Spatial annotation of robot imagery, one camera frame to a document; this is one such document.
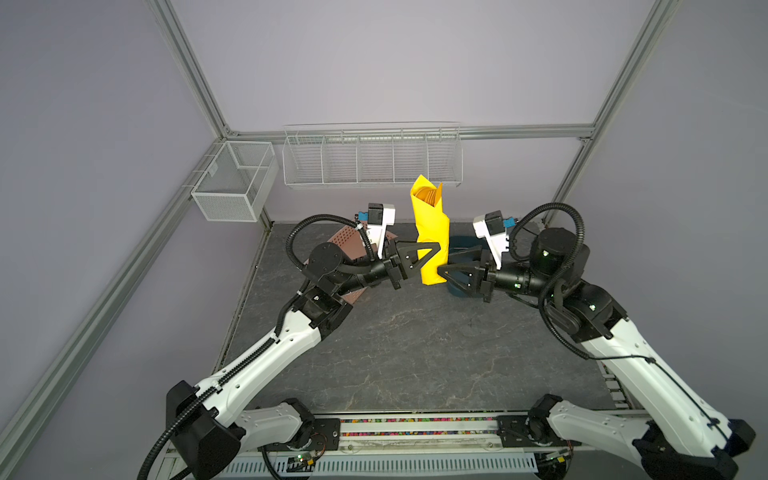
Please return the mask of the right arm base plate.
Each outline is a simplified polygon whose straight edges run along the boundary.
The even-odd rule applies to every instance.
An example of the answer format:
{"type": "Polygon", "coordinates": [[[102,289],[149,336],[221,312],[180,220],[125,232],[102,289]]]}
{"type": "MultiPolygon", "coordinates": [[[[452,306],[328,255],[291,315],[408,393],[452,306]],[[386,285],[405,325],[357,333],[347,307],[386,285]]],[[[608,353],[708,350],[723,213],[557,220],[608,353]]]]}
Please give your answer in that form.
{"type": "Polygon", "coordinates": [[[542,447],[565,449],[580,446],[579,442],[569,442],[557,437],[554,431],[541,420],[530,420],[526,414],[499,415],[496,417],[497,435],[504,448],[542,447]]]}

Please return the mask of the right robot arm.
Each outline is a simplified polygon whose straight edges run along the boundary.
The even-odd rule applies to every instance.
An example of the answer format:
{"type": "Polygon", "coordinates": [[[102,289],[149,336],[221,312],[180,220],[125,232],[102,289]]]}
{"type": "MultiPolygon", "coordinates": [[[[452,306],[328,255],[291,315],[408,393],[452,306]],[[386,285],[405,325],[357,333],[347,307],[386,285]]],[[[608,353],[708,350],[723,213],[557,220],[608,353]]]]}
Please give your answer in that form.
{"type": "Polygon", "coordinates": [[[577,357],[603,364],[646,416],[627,419],[546,394],[528,411],[526,439],[538,446],[576,442],[640,466],[652,479],[733,479],[737,456],[756,433],[690,388],[602,287],[584,280],[590,255],[585,223],[572,206],[540,205],[519,220],[499,212],[475,225],[483,247],[451,254],[438,274],[485,302],[501,291],[532,298],[546,329],[577,357]]]}

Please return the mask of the yellow paper napkin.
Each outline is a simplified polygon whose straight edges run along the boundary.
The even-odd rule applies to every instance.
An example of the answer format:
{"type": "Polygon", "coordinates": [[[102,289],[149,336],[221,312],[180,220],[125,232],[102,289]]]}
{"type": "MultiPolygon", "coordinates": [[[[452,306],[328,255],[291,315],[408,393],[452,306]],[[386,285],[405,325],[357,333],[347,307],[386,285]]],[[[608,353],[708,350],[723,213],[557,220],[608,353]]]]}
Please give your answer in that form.
{"type": "MultiPolygon", "coordinates": [[[[410,199],[413,207],[415,226],[418,232],[418,242],[438,242],[444,250],[444,265],[448,261],[450,219],[444,212],[443,184],[435,186],[423,175],[420,175],[410,190],[410,199]],[[441,198],[435,206],[430,206],[417,199],[414,194],[422,187],[429,186],[441,190],[441,198]]],[[[431,286],[443,282],[422,282],[431,286]]]]}

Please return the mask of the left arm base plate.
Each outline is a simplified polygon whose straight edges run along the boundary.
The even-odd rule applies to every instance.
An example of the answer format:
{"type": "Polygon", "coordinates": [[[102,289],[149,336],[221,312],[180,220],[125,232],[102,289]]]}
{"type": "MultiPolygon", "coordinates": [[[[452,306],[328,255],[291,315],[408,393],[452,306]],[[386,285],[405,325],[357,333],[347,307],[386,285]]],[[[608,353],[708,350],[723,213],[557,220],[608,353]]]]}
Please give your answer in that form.
{"type": "Polygon", "coordinates": [[[298,433],[287,443],[267,444],[267,451],[336,451],[341,440],[341,419],[316,417],[302,425],[298,433]]]}

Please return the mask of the yellow plastic fork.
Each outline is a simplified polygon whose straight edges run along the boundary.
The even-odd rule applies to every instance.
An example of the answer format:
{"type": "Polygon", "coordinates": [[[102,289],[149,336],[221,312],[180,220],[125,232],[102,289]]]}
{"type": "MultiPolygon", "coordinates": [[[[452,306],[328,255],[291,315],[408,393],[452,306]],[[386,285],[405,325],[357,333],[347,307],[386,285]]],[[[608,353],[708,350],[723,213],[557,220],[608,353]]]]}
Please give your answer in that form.
{"type": "Polygon", "coordinates": [[[414,196],[430,206],[435,206],[441,198],[441,190],[425,186],[417,190],[414,196]]]}

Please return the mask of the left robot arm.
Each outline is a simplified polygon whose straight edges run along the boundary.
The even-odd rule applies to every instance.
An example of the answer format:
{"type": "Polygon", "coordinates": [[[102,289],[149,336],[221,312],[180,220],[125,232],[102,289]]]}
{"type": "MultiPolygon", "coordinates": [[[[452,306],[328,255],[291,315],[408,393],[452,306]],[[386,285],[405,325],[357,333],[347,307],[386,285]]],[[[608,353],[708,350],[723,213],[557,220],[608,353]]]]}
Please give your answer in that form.
{"type": "Polygon", "coordinates": [[[253,398],[294,360],[319,345],[352,310],[347,296],[387,281],[395,289],[422,270],[447,261],[449,226],[418,224],[415,241],[388,239],[389,207],[372,204],[355,219],[315,214],[299,221],[285,241],[285,252],[303,282],[281,307],[273,329],[234,361],[196,384],[181,381],[166,395],[166,424],[137,476],[148,478],[167,445],[185,463],[180,478],[212,479],[242,452],[272,444],[308,445],[315,417],[290,398],[249,415],[253,398]],[[315,246],[302,260],[294,249],[299,234],[316,223],[352,230],[362,255],[353,258],[333,242],[315,246]]]}

